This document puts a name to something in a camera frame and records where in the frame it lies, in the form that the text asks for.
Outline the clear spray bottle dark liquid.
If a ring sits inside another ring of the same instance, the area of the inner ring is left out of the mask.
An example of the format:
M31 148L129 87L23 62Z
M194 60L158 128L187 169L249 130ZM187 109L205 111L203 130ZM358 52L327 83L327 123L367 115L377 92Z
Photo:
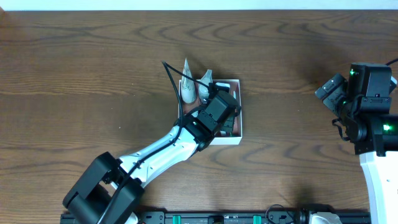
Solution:
M198 96L201 103L203 104L208 103L210 95L208 87L210 86L210 83L213 82L212 72L212 70L208 69L204 76L202 76L202 78L200 79L200 84L198 85Z

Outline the white Pantene tube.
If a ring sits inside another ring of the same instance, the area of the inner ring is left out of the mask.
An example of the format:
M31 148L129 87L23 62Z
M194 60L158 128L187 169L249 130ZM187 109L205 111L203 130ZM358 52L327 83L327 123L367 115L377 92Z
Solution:
M185 59L182 73L188 76L189 78L193 78L187 59ZM197 95L195 89L195 82L193 80L190 80L189 78L182 77L181 96L184 103L192 104L196 101Z

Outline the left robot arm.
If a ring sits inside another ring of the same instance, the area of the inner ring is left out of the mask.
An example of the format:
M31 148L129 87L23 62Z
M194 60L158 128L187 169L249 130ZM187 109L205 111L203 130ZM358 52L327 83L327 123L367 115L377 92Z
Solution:
M63 206L78 223L137 223L134 209L146 185L207 148L241 105L219 91L197 110L197 116L186 114L164 137L138 152L118 159L109 152L99 155L67 193Z

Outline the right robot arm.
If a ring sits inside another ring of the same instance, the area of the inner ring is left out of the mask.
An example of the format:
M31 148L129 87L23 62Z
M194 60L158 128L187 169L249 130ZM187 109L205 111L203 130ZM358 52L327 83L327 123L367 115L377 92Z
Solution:
M368 190L372 223L397 223L397 115L390 94L397 87L389 63L352 63L315 96L336 116L340 138L354 145Z

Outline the white box with pink interior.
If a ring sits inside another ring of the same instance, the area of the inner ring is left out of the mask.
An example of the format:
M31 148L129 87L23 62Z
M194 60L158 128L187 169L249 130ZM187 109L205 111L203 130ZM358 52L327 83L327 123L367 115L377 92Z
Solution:
M241 85L238 79L214 79L214 82L221 82L229 84L229 94L232 95L239 105L241 105ZM195 90L197 94L196 101L191 104L182 102L183 113L187 114L189 111L197 106L201 105L201 101L198 95L198 84L195 84ZM231 133L218 133L214 140L210 143L211 146L224 146L224 145L239 145L243 138L243 125L242 125L242 113L235 117L233 131Z

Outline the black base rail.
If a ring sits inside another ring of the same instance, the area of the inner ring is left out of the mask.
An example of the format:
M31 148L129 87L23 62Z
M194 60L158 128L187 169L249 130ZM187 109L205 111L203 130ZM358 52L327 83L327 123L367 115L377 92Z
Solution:
M280 209L271 209L264 213L177 213L151 211L143 212L138 217L138 223L146 224L173 224L173 223L310 223L310 214L316 214L314 211L301 210L299 212L283 211ZM340 218L341 223L350 224L370 224L371 216L369 212L335 212ZM71 214L62 214L61 224L78 223Z

